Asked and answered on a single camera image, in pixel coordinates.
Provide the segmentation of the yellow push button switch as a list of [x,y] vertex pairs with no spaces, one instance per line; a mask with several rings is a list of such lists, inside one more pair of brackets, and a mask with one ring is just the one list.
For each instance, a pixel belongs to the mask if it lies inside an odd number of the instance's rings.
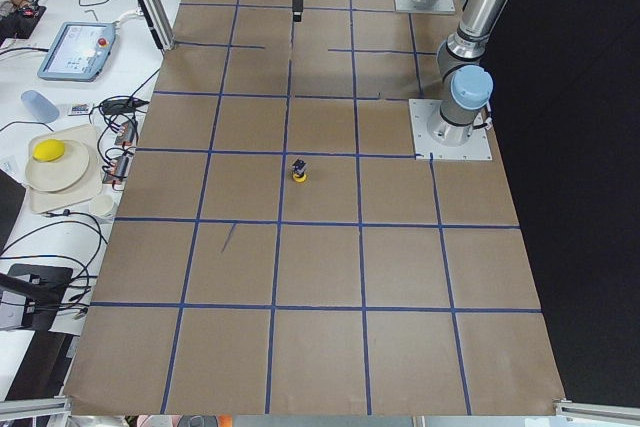
[[292,165],[292,179],[297,183],[303,183],[307,179],[307,163],[303,159],[296,159]]

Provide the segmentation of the teach pendant near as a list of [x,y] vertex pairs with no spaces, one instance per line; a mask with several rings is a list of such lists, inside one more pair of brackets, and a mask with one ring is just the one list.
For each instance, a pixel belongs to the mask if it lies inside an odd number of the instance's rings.
[[91,82],[103,70],[115,40],[114,23],[65,22],[37,75],[49,81]]

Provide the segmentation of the small remote control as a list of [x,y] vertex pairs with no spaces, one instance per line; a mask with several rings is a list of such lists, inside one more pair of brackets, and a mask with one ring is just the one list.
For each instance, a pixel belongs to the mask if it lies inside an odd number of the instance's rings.
[[67,108],[68,116],[88,116],[93,111],[94,105],[91,103],[73,103]]

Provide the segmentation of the translucent blue cup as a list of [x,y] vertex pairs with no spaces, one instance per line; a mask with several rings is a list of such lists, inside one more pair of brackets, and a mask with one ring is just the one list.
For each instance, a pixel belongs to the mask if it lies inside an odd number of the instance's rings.
[[21,94],[21,101],[38,122],[51,123],[59,117],[56,105],[38,91],[24,91]]

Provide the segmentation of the beige square tray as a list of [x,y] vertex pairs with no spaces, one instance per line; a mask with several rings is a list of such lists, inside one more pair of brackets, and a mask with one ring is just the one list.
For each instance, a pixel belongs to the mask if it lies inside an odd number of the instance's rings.
[[[35,160],[34,150],[48,139],[63,142],[64,155],[51,162]],[[29,206],[34,213],[68,207],[101,193],[97,140],[97,129],[86,124],[41,135],[29,142],[25,179],[29,186]]]

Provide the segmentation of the white paper cup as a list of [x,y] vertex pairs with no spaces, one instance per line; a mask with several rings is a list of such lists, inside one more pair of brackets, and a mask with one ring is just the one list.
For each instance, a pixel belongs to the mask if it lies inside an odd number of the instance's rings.
[[111,220],[117,212],[118,204],[116,200],[108,194],[101,194],[94,197],[88,205],[89,213],[102,220]]

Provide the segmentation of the yellow lemon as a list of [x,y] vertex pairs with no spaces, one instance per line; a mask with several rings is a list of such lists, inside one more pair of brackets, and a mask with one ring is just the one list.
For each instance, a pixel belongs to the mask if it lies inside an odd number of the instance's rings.
[[46,139],[33,149],[32,158],[37,162],[54,162],[64,156],[65,143],[58,139]]

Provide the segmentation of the beige round plate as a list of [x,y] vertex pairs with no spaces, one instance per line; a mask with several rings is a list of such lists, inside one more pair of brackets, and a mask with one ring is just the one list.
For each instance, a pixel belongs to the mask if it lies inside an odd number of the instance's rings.
[[42,192],[56,192],[70,187],[80,180],[89,167],[87,147],[76,141],[64,141],[66,152],[54,162],[37,162],[30,159],[25,168],[28,185]]

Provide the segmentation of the black device bottom left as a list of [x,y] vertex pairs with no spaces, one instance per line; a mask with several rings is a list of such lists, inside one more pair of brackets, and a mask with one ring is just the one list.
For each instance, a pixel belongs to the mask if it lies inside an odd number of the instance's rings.
[[1,330],[49,331],[73,270],[17,263],[1,274]]

